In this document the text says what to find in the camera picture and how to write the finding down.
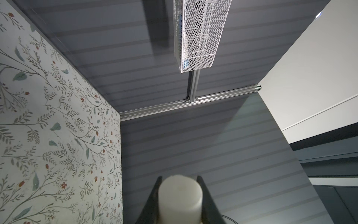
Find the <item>floral wallpaper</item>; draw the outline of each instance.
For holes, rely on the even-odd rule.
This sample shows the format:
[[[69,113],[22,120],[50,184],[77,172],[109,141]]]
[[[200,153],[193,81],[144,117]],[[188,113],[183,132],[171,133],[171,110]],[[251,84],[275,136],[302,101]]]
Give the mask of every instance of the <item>floral wallpaper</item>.
[[[119,114],[0,0],[0,224],[122,223]]]

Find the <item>ceiling light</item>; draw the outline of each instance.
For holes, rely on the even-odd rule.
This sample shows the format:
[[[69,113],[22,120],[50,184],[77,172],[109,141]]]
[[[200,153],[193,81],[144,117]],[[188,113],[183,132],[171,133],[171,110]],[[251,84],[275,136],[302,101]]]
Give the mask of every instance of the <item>ceiling light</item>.
[[[316,18],[315,18],[315,19],[317,19],[318,17],[320,17],[321,14],[322,14],[322,12],[318,13],[318,14],[316,15]]]

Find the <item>wire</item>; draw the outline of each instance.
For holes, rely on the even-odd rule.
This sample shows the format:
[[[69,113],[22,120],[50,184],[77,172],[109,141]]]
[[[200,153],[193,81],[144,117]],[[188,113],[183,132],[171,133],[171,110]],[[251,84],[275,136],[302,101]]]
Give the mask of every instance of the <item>wire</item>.
[[[233,220],[233,219],[230,218],[230,217],[227,217],[226,215],[221,215],[221,216],[224,217],[224,218],[227,218],[228,220],[232,221],[232,222],[235,223],[235,224],[238,224],[235,220]]]

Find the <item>white cylindrical object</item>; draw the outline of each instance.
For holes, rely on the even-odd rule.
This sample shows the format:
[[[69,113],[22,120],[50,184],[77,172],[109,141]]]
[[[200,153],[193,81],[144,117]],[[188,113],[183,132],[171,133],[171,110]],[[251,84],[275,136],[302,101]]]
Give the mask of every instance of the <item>white cylindrical object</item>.
[[[192,178],[170,176],[158,190],[161,224],[199,224],[201,222],[203,191]]]

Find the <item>metal mesh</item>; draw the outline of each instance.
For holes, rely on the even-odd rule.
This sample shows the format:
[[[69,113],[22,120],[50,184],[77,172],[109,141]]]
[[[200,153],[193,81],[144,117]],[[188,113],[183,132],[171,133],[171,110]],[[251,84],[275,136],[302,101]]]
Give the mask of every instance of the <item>metal mesh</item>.
[[[174,0],[174,53],[180,72],[211,67],[231,0]]]

